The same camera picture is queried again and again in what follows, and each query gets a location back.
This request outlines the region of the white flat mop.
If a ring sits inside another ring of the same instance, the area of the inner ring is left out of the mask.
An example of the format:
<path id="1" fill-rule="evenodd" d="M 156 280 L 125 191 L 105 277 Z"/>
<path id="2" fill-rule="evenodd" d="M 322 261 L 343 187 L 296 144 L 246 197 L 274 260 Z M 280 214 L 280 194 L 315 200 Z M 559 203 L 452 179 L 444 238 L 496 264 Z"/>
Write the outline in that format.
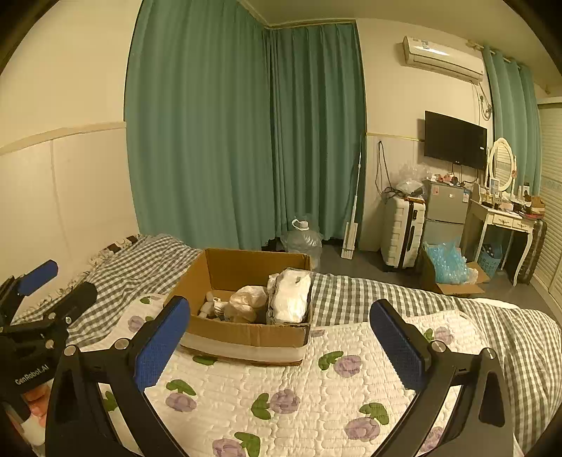
<path id="1" fill-rule="evenodd" d="M 352 198 L 352 210 L 351 215 L 349 216 L 349 220 L 345 226 L 345 236 L 343 240 L 343 246 L 341 250 L 341 258 L 344 260 L 352 260 L 353 254 L 355 251 L 356 246 L 356 237 L 358 233 L 358 222 L 356 220 L 357 215 L 357 206 L 359 200 L 359 185 L 361 180 L 361 171 L 363 168 L 363 155 L 365 149 L 365 139 L 361 140 L 358 158 L 357 158 L 357 165 L 356 165 L 356 173 L 354 179 L 354 189 L 353 189 L 353 198 Z"/>

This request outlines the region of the open cardboard box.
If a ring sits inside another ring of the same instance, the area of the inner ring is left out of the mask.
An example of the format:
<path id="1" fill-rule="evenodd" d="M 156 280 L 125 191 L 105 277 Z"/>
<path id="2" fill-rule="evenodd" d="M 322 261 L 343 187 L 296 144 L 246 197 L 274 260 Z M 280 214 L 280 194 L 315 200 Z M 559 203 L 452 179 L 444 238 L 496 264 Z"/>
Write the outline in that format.
<path id="1" fill-rule="evenodd" d="M 203 250 L 169 293 L 188 301 L 181 345 L 197 353 L 260 365 L 302 362 L 312 311 L 306 254 Z"/>

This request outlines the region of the box with blue plastic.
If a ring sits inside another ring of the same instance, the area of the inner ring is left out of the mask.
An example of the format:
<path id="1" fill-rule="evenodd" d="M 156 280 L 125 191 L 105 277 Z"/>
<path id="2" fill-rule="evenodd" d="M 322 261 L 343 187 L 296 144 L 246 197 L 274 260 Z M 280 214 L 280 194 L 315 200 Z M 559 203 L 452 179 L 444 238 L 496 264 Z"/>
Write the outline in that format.
<path id="1" fill-rule="evenodd" d="M 484 293 L 490 281 L 476 262 L 468 262 L 455 242 L 423 243 L 418 258 L 420 286 L 438 294 L 468 297 Z"/>

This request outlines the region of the white dressing table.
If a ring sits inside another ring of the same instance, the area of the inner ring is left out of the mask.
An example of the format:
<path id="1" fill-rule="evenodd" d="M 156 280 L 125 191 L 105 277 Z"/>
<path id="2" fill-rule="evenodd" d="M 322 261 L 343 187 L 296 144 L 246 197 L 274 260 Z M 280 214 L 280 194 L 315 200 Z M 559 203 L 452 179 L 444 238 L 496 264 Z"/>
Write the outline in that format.
<path id="1" fill-rule="evenodd" d="M 534 240 L 533 220 L 518 213 L 494 210 L 475 200 L 470 200 L 460 242 L 461 252 L 469 261 L 477 261 L 484 242 L 494 241 L 502 245 L 500 269 L 504 269 L 516 234 L 526 236 L 524 250 L 519 255 L 514 277 L 511 279 L 511 283 L 517 285 L 518 275 Z"/>

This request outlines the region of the black wall television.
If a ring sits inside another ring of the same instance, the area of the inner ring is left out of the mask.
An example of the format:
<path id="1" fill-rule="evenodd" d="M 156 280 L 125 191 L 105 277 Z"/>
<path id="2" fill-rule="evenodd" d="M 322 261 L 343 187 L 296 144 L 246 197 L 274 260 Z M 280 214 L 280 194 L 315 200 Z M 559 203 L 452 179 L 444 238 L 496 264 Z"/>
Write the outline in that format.
<path id="1" fill-rule="evenodd" d="M 425 111 L 424 154 L 463 167 L 484 170 L 487 129 L 448 115 Z"/>

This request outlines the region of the grey checked bedsheet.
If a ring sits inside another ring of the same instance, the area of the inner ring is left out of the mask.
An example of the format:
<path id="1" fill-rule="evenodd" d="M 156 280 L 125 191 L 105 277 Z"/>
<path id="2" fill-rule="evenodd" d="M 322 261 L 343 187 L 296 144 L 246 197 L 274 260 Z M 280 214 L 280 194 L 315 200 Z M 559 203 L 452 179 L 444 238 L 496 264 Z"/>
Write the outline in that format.
<path id="1" fill-rule="evenodd" d="M 200 251 L 166 234 L 134 235 L 99 251 L 71 279 L 40 292 L 19 322 L 38 318 L 84 281 L 96 285 L 98 300 L 72 326 L 80 345 L 105 337 L 132 300 L 144 294 L 168 294 Z M 460 311 L 480 329 L 499 355 L 514 417 L 514 435 L 524 452 L 538 442 L 561 406 L 561 329 L 535 309 L 482 299 L 450 297 L 375 280 L 313 274 L 313 325 L 361 323 L 377 299 L 388 300 L 404 317 Z"/>

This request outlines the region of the small silver refrigerator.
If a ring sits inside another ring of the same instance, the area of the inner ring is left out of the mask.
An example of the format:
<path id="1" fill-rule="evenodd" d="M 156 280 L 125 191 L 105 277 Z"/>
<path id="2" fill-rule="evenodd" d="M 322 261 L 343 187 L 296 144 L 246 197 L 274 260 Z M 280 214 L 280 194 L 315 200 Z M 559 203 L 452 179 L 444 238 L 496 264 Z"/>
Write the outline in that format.
<path id="1" fill-rule="evenodd" d="M 426 197 L 422 241 L 428 245 L 454 243 L 460 246 L 471 193 L 458 186 L 424 182 Z"/>

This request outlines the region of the white air conditioner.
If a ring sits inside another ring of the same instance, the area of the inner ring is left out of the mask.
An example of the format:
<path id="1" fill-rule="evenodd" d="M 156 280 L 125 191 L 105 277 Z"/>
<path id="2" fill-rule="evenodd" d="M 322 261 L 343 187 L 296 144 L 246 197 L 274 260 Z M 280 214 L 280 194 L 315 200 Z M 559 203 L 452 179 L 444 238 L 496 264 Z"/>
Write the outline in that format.
<path id="1" fill-rule="evenodd" d="M 405 36 L 405 62 L 408 66 L 445 74 L 472 84 L 484 79 L 482 60 L 464 51 L 434 42 Z"/>

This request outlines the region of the teal window curtain right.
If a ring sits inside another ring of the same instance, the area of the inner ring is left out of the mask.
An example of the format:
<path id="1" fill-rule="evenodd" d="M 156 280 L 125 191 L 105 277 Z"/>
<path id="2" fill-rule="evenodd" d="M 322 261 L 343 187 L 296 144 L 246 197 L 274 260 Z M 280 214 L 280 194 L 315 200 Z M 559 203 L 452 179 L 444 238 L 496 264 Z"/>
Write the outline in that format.
<path id="1" fill-rule="evenodd" d="M 517 161 L 515 186 L 530 185 L 538 194 L 541 185 L 542 144 L 539 112 L 531 70 L 501 51 L 482 50 L 491 89 L 494 138 L 503 137 Z"/>

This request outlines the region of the cream lace cloth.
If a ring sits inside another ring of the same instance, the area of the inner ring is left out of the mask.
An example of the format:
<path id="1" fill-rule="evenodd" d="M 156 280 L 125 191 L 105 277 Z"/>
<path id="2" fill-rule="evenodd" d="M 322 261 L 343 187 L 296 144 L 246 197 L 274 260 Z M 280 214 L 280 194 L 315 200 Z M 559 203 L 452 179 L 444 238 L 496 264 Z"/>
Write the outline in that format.
<path id="1" fill-rule="evenodd" d="M 267 307 L 269 297 L 262 285 L 245 285 L 234 292 L 225 309 L 225 320 L 232 323 L 256 323 Z"/>

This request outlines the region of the floral tissue pack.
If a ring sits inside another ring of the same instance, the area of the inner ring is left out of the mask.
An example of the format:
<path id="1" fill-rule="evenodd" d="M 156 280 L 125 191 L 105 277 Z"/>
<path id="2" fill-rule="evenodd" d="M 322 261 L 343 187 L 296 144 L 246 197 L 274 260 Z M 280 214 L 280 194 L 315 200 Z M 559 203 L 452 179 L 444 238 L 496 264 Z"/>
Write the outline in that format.
<path id="1" fill-rule="evenodd" d="M 269 276 L 266 322 L 270 325 L 301 324 L 308 312 L 311 273 L 304 269 L 284 269 Z"/>

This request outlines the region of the white oval vanity mirror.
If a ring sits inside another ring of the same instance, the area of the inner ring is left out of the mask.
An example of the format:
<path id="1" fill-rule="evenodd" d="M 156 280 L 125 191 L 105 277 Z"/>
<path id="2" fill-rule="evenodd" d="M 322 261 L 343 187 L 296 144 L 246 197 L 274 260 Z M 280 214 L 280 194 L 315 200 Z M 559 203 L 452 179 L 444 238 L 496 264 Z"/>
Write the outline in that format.
<path id="1" fill-rule="evenodd" d="M 494 141 L 488 154 L 488 183 L 494 194 L 512 188 L 516 177 L 516 157 L 509 142 L 500 137 Z"/>

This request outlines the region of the white floral quilt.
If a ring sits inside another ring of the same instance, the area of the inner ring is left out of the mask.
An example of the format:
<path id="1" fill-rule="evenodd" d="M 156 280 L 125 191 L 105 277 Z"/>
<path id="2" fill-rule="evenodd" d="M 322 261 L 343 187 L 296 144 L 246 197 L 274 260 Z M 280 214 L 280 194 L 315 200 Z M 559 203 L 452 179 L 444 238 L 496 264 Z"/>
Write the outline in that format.
<path id="1" fill-rule="evenodd" d="M 293 367 L 178 348 L 146 394 L 191 456 L 369 456 L 414 398 L 366 323 L 313 329 Z"/>

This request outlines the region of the white suitcase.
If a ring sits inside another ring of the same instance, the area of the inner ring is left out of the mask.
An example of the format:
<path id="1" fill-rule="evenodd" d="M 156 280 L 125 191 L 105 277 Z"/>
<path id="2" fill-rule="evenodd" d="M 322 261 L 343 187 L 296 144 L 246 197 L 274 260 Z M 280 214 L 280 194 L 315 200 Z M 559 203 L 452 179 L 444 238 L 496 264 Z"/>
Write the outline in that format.
<path id="1" fill-rule="evenodd" d="M 393 196 L 385 204 L 381 255 L 392 269 L 413 268 L 421 246 L 426 204 L 422 198 Z"/>

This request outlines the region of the white blue socks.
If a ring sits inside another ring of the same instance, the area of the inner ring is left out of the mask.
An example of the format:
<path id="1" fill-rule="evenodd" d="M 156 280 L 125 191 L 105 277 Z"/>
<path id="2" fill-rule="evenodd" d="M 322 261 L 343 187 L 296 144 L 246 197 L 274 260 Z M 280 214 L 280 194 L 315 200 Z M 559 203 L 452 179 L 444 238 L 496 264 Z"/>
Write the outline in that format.
<path id="1" fill-rule="evenodd" d="M 221 300 L 219 297 L 216 297 L 211 291 L 209 291 L 206 294 L 204 304 L 198 312 L 198 316 L 206 319 L 217 318 L 223 320 L 225 318 L 225 309 L 227 305 L 229 305 L 228 302 Z"/>

